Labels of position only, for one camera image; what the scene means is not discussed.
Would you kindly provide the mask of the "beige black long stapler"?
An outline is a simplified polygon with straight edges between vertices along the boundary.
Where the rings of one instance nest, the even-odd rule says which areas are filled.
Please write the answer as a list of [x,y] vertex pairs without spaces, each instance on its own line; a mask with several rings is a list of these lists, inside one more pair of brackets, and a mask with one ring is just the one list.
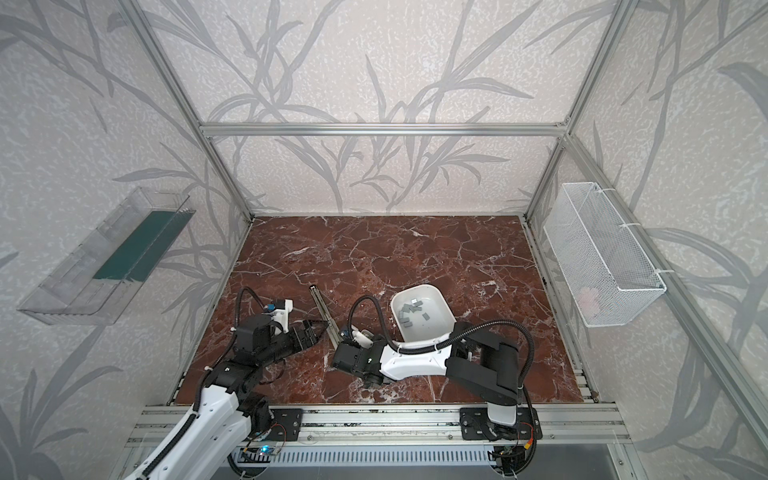
[[324,296],[316,285],[309,287],[310,295],[315,302],[321,319],[327,324],[326,332],[330,338],[332,347],[336,350],[342,342],[342,335],[336,321],[332,318],[330,310],[325,302]]

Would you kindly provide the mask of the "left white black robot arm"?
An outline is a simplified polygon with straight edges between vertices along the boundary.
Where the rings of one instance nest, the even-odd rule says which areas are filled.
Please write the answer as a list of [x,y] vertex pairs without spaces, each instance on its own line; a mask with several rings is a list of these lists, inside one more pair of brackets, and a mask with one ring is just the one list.
[[210,479],[228,463],[239,479],[255,479],[262,467],[236,463],[237,446],[244,440],[269,435],[282,425],[274,420],[268,399],[255,391],[264,370],[316,345],[320,334],[305,320],[291,327],[289,299],[261,304],[261,311],[241,318],[245,294],[236,297],[232,337],[224,353],[206,369],[194,402],[160,445],[127,475],[129,479]]

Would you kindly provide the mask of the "white oval tray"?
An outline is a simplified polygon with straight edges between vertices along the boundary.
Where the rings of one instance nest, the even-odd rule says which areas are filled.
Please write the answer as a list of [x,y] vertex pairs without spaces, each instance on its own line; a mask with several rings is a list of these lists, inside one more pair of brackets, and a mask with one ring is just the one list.
[[421,347],[447,338],[456,319],[440,290],[422,284],[394,295],[390,309],[403,337],[403,347]]

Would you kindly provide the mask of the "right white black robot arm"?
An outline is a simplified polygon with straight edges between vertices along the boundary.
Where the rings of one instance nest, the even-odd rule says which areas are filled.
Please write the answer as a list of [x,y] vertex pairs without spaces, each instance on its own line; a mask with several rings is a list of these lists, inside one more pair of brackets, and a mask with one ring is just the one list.
[[[371,338],[353,325],[357,307],[366,300],[373,303],[382,329]],[[535,356],[525,326],[506,319],[460,322],[440,290],[429,284],[395,294],[390,308],[403,339],[391,337],[378,299],[364,295],[350,309],[334,369],[372,385],[443,376],[485,401],[490,423],[516,426],[518,406],[528,399],[525,379]]]

